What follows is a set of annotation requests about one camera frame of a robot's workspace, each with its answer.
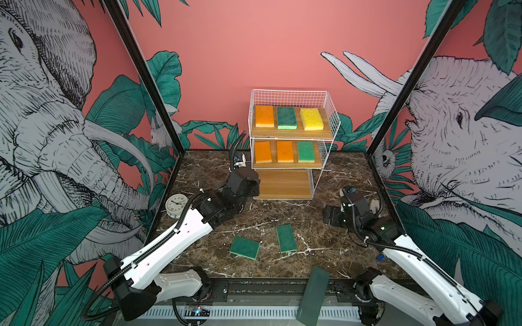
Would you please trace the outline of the orange sponge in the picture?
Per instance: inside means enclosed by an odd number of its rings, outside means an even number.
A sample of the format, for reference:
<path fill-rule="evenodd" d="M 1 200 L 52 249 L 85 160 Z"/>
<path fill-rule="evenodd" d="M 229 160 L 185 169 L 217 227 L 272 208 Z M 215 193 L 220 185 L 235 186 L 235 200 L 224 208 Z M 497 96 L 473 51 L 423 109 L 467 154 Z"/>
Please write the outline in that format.
<path fill-rule="evenodd" d="M 293 163 L 294 151 L 292 141 L 277 141 L 277 162 Z"/>
<path fill-rule="evenodd" d="M 272 163 L 271 143 L 269 141 L 255 141 L 254 156 L 256 164 Z"/>
<path fill-rule="evenodd" d="M 272 105 L 257 105 L 255 107 L 255 126 L 257 128 L 274 128 L 274 109 Z"/>

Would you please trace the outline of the yellow sponge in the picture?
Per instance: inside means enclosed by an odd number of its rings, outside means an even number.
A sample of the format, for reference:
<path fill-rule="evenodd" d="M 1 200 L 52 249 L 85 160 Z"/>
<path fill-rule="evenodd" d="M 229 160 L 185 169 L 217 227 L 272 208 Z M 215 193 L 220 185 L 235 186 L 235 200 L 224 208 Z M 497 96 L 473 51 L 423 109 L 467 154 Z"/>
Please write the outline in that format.
<path fill-rule="evenodd" d="M 318 108 L 301 108 L 300 117 L 305 131 L 324 129 L 323 119 Z"/>

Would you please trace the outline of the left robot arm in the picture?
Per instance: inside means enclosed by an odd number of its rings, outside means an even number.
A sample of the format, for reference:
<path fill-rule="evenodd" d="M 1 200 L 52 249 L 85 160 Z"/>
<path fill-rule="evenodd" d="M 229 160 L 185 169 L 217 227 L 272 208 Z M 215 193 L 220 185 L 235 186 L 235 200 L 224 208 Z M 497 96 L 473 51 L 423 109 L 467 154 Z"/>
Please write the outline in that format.
<path fill-rule="evenodd" d="M 83 321 L 95 321 L 120 311 L 125 321 L 137 319 L 156 303 L 178 297 L 205 297 L 207 275 L 198 268 L 165 274 L 163 269 L 193 243 L 210 234 L 244 209 L 246 200 L 258 196 L 257 172 L 235 157 L 246 133 L 228 152 L 228 179 L 188 199 L 178 222 L 144 248 L 124 259 L 111 258 L 105 265 L 107 282 L 87 301 Z"/>

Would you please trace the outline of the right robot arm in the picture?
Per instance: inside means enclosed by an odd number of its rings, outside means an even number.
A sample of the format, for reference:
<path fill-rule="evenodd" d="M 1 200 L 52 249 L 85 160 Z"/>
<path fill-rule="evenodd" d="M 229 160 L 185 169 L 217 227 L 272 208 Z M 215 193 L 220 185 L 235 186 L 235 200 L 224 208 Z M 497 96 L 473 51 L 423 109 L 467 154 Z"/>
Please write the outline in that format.
<path fill-rule="evenodd" d="M 363 305 L 359 315 L 364 325 L 376 325 L 386 304 L 422 325 L 499 325 L 503 309 L 491 300 L 482 300 L 433 262 L 406 234 L 400 221 L 381 217 L 353 187 L 344 187 L 339 194 L 339 206 L 324 207 L 324 223 L 356 235 L 363 247 L 376 248 L 425 291 L 421 295 L 368 268 L 348 290 Z"/>

